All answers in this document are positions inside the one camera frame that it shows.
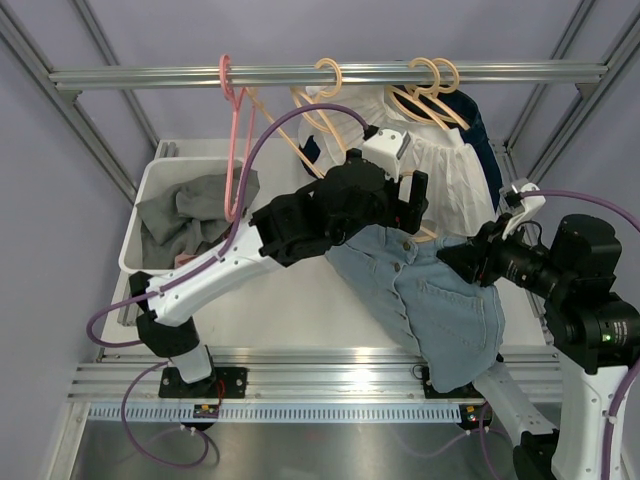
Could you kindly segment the light blue denim skirt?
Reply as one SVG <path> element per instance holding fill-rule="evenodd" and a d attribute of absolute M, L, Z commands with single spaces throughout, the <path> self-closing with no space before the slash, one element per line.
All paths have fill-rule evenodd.
<path fill-rule="evenodd" d="M 419 243 L 401 230 L 372 225 L 325 254 L 385 333 L 426 361 L 440 393 L 488 370 L 505 330 L 498 290 L 465 282 L 437 257 L 463 241 L 441 236 Z"/>

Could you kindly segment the pink plastic hanger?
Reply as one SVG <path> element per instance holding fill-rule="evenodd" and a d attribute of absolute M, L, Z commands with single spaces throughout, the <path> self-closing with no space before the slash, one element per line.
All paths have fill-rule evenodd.
<path fill-rule="evenodd" d="M 242 87 L 238 91 L 234 89 L 229 80 L 231 58 L 228 54 L 223 54 L 219 59 L 219 78 L 224 98 L 231 106 L 231 131 L 229 137 L 229 152 L 226 170 L 226 183 L 224 191 L 224 215 L 225 220 L 233 222 L 237 217 L 237 202 L 239 195 L 233 196 L 234 161 L 237 134 L 239 128 L 239 116 L 242 109 L 243 100 L 246 96 L 253 100 L 251 88 Z"/>

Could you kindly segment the grey pleated skirt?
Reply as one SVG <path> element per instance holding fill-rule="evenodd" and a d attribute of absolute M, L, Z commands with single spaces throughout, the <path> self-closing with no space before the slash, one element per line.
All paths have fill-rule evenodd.
<path fill-rule="evenodd" d="M 199 256 L 222 241 L 231 227 L 224 215 L 225 183 L 224 173 L 207 174 L 137 204 L 143 269 L 174 269 L 177 255 Z"/>

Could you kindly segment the pink ruffled skirt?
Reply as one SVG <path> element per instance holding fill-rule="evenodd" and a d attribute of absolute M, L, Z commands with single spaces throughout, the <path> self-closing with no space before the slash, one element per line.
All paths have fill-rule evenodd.
<path fill-rule="evenodd" d="M 196 258 L 196 255 L 181 253 L 174 258 L 174 268 L 180 268 L 181 266 L 191 262 L 194 258 Z"/>

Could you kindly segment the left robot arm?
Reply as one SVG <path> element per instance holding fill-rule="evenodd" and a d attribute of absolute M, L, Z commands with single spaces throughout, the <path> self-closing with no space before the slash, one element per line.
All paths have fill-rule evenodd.
<path fill-rule="evenodd" d="M 219 247 L 165 275 L 138 273 L 130 287 L 142 312 L 140 341 L 168 360 L 173 388 L 208 396 L 216 372 L 194 314 L 245 282 L 324 255 L 370 225 L 415 233 L 428 200 L 426 173 L 393 176 L 358 149 L 324 178 L 279 195 L 232 226 Z"/>

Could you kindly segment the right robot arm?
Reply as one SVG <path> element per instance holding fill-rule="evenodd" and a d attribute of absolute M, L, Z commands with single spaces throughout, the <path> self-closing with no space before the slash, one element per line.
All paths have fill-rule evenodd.
<path fill-rule="evenodd" d="M 481 392 L 500 416 L 518 478 L 618 479 L 625 396 L 639 372 L 639 312 L 612 290 L 622 245 L 589 215 L 565 216 L 550 247 L 525 244 L 510 221 L 504 214 L 437 256 L 470 284 L 505 279 L 543 300 L 562 375 L 561 422 L 541 416 L 502 363 L 459 366 L 455 387 Z"/>

